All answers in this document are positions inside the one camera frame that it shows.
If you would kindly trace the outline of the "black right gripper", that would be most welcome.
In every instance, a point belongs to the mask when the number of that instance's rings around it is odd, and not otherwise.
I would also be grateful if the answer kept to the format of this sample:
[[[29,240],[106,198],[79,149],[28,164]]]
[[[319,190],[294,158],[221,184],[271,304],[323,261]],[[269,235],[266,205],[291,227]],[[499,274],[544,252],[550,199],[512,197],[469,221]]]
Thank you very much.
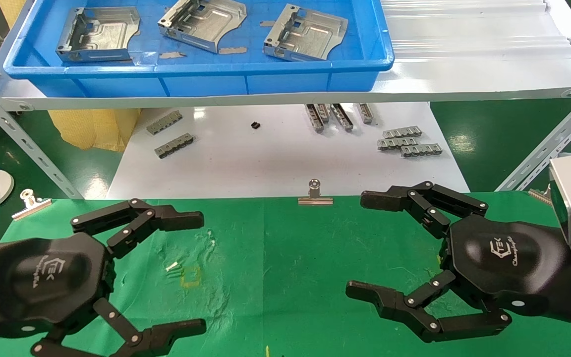
[[[447,270],[408,295],[355,280],[346,285],[348,298],[371,303],[380,318],[404,324],[424,343],[498,335],[512,322],[504,310],[571,323],[571,249],[559,228],[489,221],[487,203],[431,181],[366,190],[360,205],[407,212],[434,238],[447,236]],[[444,212],[463,219],[452,224]],[[482,312],[429,314],[426,307],[449,290]]]

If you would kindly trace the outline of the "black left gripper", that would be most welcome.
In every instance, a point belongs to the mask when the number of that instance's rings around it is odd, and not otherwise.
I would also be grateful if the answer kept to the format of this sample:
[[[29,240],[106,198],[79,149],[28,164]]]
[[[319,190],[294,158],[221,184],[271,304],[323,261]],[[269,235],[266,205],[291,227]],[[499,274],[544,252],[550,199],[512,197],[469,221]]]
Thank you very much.
[[[116,278],[113,258],[123,258],[156,231],[202,228],[202,212],[177,212],[172,205],[132,199],[75,217],[75,235],[0,243],[0,338],[49,332],[34,344],[34,357],[97,357],[62,345],[97,315],[124,343],[112,357],[162,357],[174,342],[202,335],[204,319],[154,325],[138,331],[107,298]],[[120,228],[107,246],[93,236]]]

